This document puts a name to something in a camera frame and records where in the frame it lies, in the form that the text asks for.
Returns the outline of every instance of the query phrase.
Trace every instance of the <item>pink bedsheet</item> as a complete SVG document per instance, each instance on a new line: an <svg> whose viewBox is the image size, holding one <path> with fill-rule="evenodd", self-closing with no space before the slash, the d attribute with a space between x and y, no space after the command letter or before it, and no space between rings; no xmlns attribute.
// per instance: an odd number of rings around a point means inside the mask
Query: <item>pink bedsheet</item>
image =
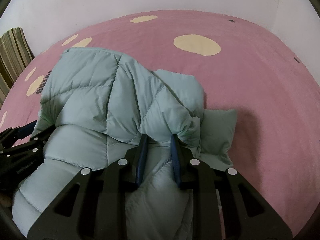
<svg viewBox="0 0 320 240"><path fill-rule="evenodd" d="M130 21L148 15L153 15L148 21ZM174 39L187 34L207 37L218 46L200 39L189 48L197 53L177 48ZM37 56L20 75L0 110L1 131L37 119L38 86L65 49L77 44L121 51L150 70L195 76L208 109L238 109L229 152L235 168L294 235L305 225L320 201L320 88L276 36L235 17L155 11L99 23L70 37L69 43L66 38ZM206 49L216 54L202 56Z"/></svg>

